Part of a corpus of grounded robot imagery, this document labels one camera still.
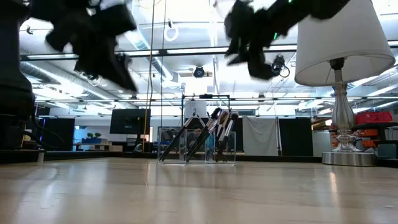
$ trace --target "security camera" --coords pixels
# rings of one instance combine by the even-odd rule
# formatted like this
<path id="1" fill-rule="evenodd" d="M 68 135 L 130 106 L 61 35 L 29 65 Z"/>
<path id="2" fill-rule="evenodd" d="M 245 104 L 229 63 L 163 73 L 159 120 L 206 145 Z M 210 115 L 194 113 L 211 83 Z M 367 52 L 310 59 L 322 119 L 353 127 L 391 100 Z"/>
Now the security camera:
<path id="1" fill-rule="evenodd" d="M 202 66 L 197 66 L 197 68 L 195 69 L 195 71 L 193 72 L 193 76 L 195 78 L 201 78 L 205 76 L 205 71 L 203 69 Z"/>

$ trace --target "black monitor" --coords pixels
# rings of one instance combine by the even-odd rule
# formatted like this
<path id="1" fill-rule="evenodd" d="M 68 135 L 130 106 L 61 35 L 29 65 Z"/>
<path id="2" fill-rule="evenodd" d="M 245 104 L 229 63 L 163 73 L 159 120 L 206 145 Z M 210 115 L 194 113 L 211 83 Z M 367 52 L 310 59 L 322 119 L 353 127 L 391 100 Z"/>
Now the black monitor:
<path id="1" fill-rule="evenodd" d="M 115 109 L 112 110 L 110 134 L 144 134 L 146 121 L 146 134 L 149 134 L 150 109 Z"/>

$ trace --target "red container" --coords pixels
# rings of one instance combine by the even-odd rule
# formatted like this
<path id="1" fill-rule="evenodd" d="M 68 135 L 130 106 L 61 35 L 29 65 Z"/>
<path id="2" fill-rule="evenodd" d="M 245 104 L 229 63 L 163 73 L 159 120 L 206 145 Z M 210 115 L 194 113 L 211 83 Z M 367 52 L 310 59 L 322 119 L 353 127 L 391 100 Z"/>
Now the red container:
<path id="1" fill-rule="evenodd" d="M 366 123 L 386 123 L 392 121 L 392 116 L 388 111 L 382 112 L 365 112 L 355 116 L 356 124 Z"/>

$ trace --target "silver lamp base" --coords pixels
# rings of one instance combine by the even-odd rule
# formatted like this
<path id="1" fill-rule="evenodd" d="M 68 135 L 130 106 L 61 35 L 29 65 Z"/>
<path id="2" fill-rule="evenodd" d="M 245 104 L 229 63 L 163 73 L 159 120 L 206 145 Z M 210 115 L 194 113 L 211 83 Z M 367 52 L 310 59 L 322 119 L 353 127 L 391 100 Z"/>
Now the silver lamp base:
<path id="1" fill-rule="evenodd" d="M 323 152 L 322 163 L 340 166 L 376 166 L 376 155 L 365 152 Z"/>

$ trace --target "white curtain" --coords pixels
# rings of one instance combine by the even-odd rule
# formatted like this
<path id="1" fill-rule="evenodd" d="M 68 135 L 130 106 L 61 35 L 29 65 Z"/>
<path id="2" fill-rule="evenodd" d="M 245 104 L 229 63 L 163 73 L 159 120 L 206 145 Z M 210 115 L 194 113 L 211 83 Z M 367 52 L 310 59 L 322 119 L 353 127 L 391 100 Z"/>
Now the white curtain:
<path id="1" fill-rule="evenodd" d="M 278 156 L 275 119 L 243 116 L 243 150 L 247 156 Z"/>

